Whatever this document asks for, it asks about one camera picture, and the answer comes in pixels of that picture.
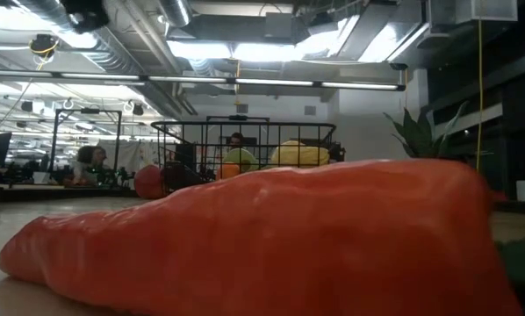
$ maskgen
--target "woman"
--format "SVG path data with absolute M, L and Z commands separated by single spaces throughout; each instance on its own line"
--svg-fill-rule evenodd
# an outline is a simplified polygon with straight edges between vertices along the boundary
M 97 185 L 97 177 L 87 169 L 105 168 L 103 162 L 106 152 L 100 146 L 83 146 L 77 152 L 77 161 L 74 164 L 74 178 L 72 184 Z

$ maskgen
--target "metal cage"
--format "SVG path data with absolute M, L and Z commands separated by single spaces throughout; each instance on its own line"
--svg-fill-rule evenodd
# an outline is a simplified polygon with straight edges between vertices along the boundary
M 344 150 L 333 142 L 336 126 L 327 123 L 211 116 L 206 121 L 162 121 L 151 126 L 157 131 L 158 161 L 166 193 L 214 181 L 227 163 L 236 164 L 239 173 L 244 173 L 283 166 L 317 167 L 326 155 L 334 162 L 344 160 Z M 234 133 L 242 135 L 240 146 L 230 145 Z M 308 147 L 317 148 L 314 162 L 302 159 L 302 151 Z M 281 154 L 285 149 L 297 156 L 295 162 L 291 157 L 284 161 Z

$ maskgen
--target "potted plant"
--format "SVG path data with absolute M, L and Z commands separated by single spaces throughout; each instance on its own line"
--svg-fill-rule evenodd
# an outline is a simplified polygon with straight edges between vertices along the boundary
M 452 128 L 457 122 L 457 119 L 462 115 L 464 107 L 469 101 L 463 102 L 453 119 L 451 119 L 444 132 L 439 137 L 435 137 L 432 127 L 427 119 L 427 112 L 421 111 L 419 118 L 414 121 L 411 114 L 405 109 L 405 116 L 403 117 L 403 124 L 396 122 L 389 114 L 384 112 L 384 115 L 391 120 L 397 133 L 393 136 L 401 142 L 406 153 L 412 158 L 443 158 L 446 156 L 448 149 L 448 136 L 451 134 Z

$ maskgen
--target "person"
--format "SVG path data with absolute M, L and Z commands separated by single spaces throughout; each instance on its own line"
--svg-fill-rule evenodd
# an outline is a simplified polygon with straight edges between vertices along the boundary
M 243 144 L 243 134 L 233 133 L 231 134 L 231 140 L 229 140 L 230 148 L 239 148 Z
M 73 167 L 72 184 L 97 185 L 97 177 L 87 171 L 88 168 L 105 168 L 103 165 L 106 152 L 100 146 L 83 146 L 77 151 L 77 160 Z
M 50 163 L 50 156 L 46 152 L 40 159 L 40 172 L 48 172 L 48 163 Z

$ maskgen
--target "floor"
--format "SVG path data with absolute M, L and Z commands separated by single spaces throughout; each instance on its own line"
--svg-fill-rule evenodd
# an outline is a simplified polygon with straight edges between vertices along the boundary
M 56 200 L 0 205 L 0 250 L 24 224 L 45 214 L 118 210 L 143 200 L 120 197 Z M 19 282 L 0 271 L 0 316 L 111 316 L 119 313 L 93 308 L 54 295 L 46 287 Z

